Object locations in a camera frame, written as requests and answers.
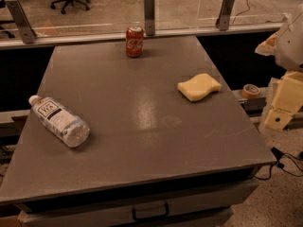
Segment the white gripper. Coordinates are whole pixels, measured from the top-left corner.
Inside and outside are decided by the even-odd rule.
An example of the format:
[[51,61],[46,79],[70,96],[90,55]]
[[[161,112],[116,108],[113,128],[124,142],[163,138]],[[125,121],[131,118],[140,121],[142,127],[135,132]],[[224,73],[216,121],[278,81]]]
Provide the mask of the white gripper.
[[283,130],[303,106],[303,73],[289,72],[280,80],[264,126],[272,130]]

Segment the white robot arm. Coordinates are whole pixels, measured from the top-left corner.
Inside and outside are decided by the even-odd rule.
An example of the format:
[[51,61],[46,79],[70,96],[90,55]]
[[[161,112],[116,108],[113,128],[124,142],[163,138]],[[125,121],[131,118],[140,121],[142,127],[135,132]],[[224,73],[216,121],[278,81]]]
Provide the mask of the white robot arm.
[[276,64],[286,70],[264,120],[266,128],[283,130],[303,107],[303,4],[255,52],[274,56]]

